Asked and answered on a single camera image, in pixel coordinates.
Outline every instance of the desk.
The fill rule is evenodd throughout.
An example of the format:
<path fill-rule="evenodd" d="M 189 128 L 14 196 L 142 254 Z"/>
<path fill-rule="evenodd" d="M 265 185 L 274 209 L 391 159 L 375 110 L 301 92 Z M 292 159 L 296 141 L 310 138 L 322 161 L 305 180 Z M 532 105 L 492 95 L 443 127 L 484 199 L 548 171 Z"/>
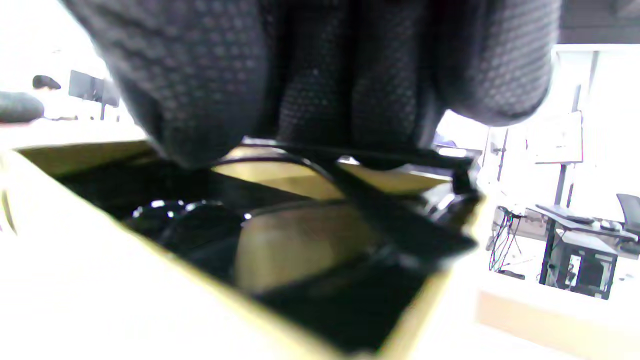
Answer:
<path fill-rule="evenodd" d="M 613 238 L 620 238 L 625 240 L 637 241 L 638 237 L 632 233 L 626 231 L 609 231 L 599 227 L 592 227 L 591 225 L 579 224 L 571 220 L 567 220 L 556 214 L 550 213 L 537 206 L 527 207 L 531 211 L 535 211 L 541 215 L 547 217 L 547 245 L 545 246 L 545 256 L 542 259 L 542 269 L 540 272 L 540 284 L 544 284 L 547 279 L 547 265 L 551 258 L 551 252 L 554 247 L 554 238 L 556 235 L 556 225 L 560 225 L 565 231 L 580 231 L 582 233 L 589 233 L 595 235 L 611 236 Z"/>

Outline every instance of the keyboard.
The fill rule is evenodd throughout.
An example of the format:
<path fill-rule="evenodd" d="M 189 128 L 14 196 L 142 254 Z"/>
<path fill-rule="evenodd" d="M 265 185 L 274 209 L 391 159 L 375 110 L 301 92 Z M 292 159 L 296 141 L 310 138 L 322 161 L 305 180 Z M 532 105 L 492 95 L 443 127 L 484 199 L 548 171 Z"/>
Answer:
<path fill-rule="evenodd" d="M 593 224 L 593 222 L 595 221 L 594 218 L 588 218 L 588 217 L 582 217 L 580 215 L 576 215 L 575 213 L 572 213 L 569 209 L 563 208 L 562 206 L 558 206 L 558 205 L 544 206 L 539 204 L 536 204 L 536 206 L 542 210 L 550 212 L 551 214 L 557 215 L 561 218 L 565 218 L 572 222 L 576 222 L 578 224 L 589 225 L 589 224 Z"/>

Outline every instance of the gloved hand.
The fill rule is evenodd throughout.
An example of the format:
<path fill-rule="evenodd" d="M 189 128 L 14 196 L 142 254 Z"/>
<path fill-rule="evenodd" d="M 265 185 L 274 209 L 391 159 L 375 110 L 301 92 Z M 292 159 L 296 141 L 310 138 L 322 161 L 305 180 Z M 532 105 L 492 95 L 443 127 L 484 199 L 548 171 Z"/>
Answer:
<path fill-rule="evenodd" d="M 245 135 L 428 147 L 544 99 L 560 0 L 62 0 L 156 147 L 206 166 Z"/>

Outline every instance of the cardboard box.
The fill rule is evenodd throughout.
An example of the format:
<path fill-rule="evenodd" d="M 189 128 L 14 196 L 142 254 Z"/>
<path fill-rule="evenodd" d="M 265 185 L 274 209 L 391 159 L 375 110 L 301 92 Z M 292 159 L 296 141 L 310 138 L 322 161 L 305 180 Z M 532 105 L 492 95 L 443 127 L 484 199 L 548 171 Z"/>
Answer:
<path fill-rule="evenodd" d="M 0 329 L 11 329 L 0 353 L 20 351 L 29 357 L 47 349 L 68 358 L 346 356 L 128 230 L 52 178 L 147 150 L 139 141 L 93 142 L 0 154 Z M 253 151 L 237 149 L 234 156 Z M 395 193 L 415 193 L 442 182 L 348 167 Z M 296 165 L 237 164 L 215 170 L 316 199 L 340 197 L 331 184 Z M 486 238 L 492 216 L 493 209 L 483 201 L 465 230 Z M 476 261 L 466 256 L 428 279 L 376 354 L 350 355 L 408 359 L 423 358 L 424 351 L 449 354 L 456 334 L 474 319 L 477 286 L 468 275 L 479 266 Z"/>

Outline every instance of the ceiling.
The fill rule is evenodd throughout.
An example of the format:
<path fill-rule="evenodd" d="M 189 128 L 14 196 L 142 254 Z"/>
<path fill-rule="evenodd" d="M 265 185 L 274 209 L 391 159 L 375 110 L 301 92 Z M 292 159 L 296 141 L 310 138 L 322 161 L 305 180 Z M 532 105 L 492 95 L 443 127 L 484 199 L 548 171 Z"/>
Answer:
<path fill-rule="evenodd" d="M 564 0 L 561 44 L 640 44 L 640 0 Z"/>

